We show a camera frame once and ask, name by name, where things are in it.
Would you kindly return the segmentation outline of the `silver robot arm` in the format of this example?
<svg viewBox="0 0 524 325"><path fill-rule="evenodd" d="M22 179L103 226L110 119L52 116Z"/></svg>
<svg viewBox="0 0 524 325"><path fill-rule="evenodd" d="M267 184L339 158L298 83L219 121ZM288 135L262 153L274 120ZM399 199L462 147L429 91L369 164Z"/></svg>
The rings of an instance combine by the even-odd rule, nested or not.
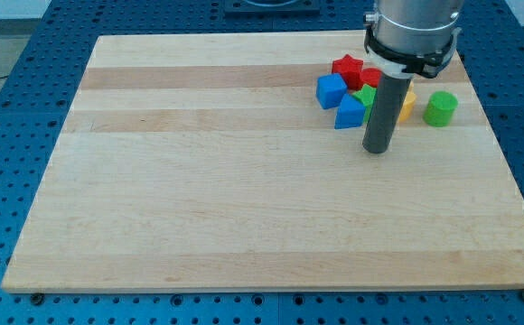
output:
<svg viewBox="0 0 524 325"><path fill-rule="evenodd" d="M451 42L462 7L463 0L376 0L364 23L382 47L425 55Z"/></svg>

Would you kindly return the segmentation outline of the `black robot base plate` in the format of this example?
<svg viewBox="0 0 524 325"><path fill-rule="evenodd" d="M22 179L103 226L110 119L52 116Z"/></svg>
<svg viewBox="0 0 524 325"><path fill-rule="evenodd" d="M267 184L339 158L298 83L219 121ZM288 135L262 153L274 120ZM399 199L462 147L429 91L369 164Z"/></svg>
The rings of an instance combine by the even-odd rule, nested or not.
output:
<svg viewBox="0 0 524 325"><path fill-rule="evenodd" d="M320 0L223 0L226 16L247 14L318 14Z"/></svg>

